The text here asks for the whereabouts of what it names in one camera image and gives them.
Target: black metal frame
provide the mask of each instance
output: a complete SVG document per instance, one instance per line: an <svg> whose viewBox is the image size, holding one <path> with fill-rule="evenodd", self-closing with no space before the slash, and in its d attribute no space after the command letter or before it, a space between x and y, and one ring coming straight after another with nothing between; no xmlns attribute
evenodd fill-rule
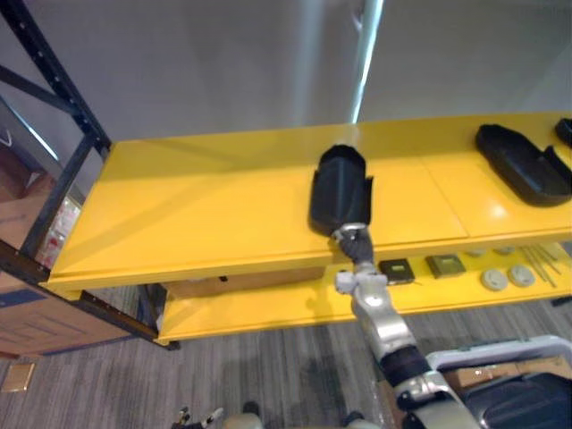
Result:
<svg viewBox="0 0 572 429"><path fill-rule="evenodd" d="M0 13L4 16L15 36L20 40L22 47L44 76L54 94L3 65L0 65L0 81L70 114L84 134L83 139L58 178L54 189L50 192L38 218L30 228L21 249L18 250L0 240L0 269L34 288L42 290L44 293L48 293L126 332L160 346L154 342L158 337L156 326L147 326L86 291L81 293L80 299L77 301L69 301L49 290L45 290L39 285L49 278L50 270L34 260L34 256L37 254L42 240L46 236L63 199L73 184L91 148L94 148L105 160L111 141L56 58L54 51L48 45L44 35L34 22L22 0L1 0ZM177 349L179 348L179 343L173 341L164 347L166 349Z"/></svg>

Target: shelving unit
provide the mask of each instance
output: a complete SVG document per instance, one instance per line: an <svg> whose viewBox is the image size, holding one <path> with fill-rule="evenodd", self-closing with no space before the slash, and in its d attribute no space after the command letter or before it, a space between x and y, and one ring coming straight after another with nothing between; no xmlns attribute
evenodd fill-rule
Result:
<svg viewBox="0 0 572 429"><path fill-rule="evenodd" d="M552 249L563 272L555 278L556 288L538 282L503 292L486 290L478 275L485 267L506 269L507 264L525 262L519 253L464 258L468 273L439 281L419 257L572 238L572 203L528 206L490 168L474 142L479 125L500 123L540 148L554 145L572 166L569 148L553 132L557 120L570 112L362 122L142 139L111 147L24 3L6 0L0 12L54 93L5 67L0 79L70 114L84 133L21 249L0 240L0 268L83 311L162 345L202 335L350 319L348 298L332 286L344 260L307 224L320 155L349 141L374 176L370 232L376 258L411 257L421 283L391 288L400 312L572 292L570 259L559 248ZM34 261L34 250L91 148L105 166L50 273ZM326 276L211 298L169 297L160 332L85 291L312 266L327 266Z"/></svg>
<svg viewBox="0 0 572 429"><path fill-rule="evenodd" d="M558 256L555 266L562 272L550 272L558 282L552 287L539 277L529 288L510 284L493 292L480 282L483 270L496 268L503 272L515 264L527 265L522 252L499 256L489 250L482 257L460 254L467 272L459 277L435 280L422 257L411 257L409 263L416 282L390 286L391 299L403 315L429 313L457 308L509 304L529 299L546 299L572 292L570 273L572 260L561 246L545 246ZM201 336L284 328L308 324L342 322L353 319L350 297L333 287L333 277L349 264L330 265L323 279L274 288L231 292L214 297L167 299L159 341L183 340Z"/></svg>

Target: small black box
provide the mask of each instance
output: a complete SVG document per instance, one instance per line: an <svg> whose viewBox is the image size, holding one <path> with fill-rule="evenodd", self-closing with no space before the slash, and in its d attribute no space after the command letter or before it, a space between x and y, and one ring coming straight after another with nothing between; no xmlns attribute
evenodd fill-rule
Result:
<svg viewBox="0 0 572 429"><path fill-rule="evenodd" d="M435 279L442 277L454 277L463 274L466 269L457 255L438 255L436 257L426 257L425 261L433 272Z"/></svg>
<svg viewBox="0 0 572 429"><path fill-rule="evenodd" d="M407 259L392 259L391 261L381 261L379 271L387 276L389 284L412 283L415 275L411 270L411 265Z"/></svg>

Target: small square object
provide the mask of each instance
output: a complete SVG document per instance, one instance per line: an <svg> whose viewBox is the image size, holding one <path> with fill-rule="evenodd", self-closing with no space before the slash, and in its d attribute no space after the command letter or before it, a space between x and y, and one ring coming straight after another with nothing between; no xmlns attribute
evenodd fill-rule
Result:
<svg viewBox="0 0 572 429"><path fill-rule="evenodd" d="M35 366L36 364L11 364L0 391L26 391Z"/></svg>
<svg viewBox="0 0 572 429"><path fill-rule="evenodd" d="M415 275L411 270L411 265L407 259L392 259L391 261L381 261L379 271L387 276L388 284L406 284L415 280Z"/></svg>
<svg viewBox="0 0 572 429"><path fill-rule="evenodd" d="M426 257L425 261L429 264L431 272L435 279L442 277L455 277L463 274L466 269L461 263L457 255L437 255L435 257Z"/></svg>

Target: lower shelf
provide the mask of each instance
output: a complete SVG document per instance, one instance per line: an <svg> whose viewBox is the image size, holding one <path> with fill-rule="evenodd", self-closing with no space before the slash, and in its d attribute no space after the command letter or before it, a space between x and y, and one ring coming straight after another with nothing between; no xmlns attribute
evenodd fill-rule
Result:
<svg viewBox="0 0 572 429"><path fill-rule="evenodd" d="M558 244L545 245L558 261L544 269L557 286L544 282L533 270L534 285L519 288L510 283L499 292L487 290L480 282L481 273L496 268L506 273L515 264L529 265L521 250L501 256L488 250L481 257L459 254L467 269L459 277L436 280L422 257L408 261L416 282L390 286L393 305L401 314L429 313L455 308L482 307L529 299L546 299L572 294L572 260ZM224 293L213 297L167 298L158 342L284 328L353 319L350 297L333 287L334 275L350 264L330 265L322 279L258 290Z"/></svg>

